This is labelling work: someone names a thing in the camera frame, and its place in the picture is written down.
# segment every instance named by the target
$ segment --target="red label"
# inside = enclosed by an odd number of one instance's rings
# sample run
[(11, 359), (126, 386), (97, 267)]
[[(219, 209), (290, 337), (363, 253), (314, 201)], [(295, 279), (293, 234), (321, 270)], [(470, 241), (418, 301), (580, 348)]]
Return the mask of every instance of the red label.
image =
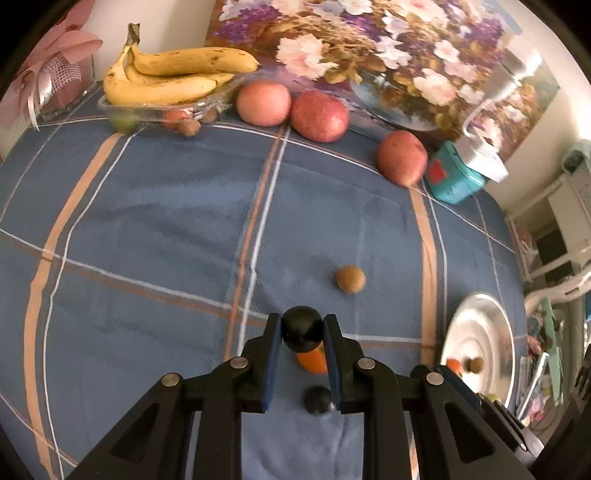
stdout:
[(441, 160), (436, 158), (431, 162), (431, 165), (427, 168), (427, 178), (429, 182), (436, 185), (442, 180), (447, 178), (447, 172), (444, 170)]

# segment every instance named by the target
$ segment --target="green fruit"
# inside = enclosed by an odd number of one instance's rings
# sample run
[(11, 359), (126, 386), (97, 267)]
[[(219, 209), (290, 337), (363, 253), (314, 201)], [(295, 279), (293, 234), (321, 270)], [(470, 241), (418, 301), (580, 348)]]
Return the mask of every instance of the green fruit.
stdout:
[(140, 120), (139, 115), (134, 111), (125, 112), (121, 110), (113, 111), (108, 118), (113, 128), (122, 134), (135, 132)]

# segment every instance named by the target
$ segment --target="clear plastic container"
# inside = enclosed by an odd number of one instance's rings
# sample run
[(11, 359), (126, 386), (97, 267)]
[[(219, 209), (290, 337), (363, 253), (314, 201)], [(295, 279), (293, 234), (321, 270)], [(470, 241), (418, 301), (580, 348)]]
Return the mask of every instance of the clear plastic container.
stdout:
[(176, 124), (184, 119), (198, 120), (201, 123), (214, 121), (234, 103), (238, 88), (249, 78), (250, 75), (236, 75), (210, 95), (185, 105), (111, 105), (106, 95), (103, 95), (98, 100), (97, 107), (105, 113), (111, 125), (122, 133), (133, 133), (153, 124), (175, 130)]

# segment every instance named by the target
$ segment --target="black ball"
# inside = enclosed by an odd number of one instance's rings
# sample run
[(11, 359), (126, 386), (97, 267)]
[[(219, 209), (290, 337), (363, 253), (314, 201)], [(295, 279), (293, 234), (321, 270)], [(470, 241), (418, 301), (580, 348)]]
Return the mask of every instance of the black ball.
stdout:
[(320, 345), (322, 335), (322, 317), (310, 307), (292, 307), (281, 318), (281, 336), (295, 353), (311, 352)]
[(335, 409), (330, 390), (322, 385), (315, 385), (306, 390), (302, 401), (306, 412), (311, 415), (322, 415)]

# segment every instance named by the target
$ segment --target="metal bowl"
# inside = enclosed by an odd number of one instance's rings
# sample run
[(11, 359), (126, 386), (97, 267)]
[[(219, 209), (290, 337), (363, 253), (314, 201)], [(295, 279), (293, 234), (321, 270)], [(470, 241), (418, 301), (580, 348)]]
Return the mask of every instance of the metal bowl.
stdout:
[[(481, 356), (484, 370), (469, 371), (468, 362)], [(488, 293), (466, 297), (457, 308), (447, 330), (441, 364), (459, 360), (462, 380), (475, 393), (495, 395), (507, 407), (515, 377), (515, 345), (511, 325), (501, 304)]]

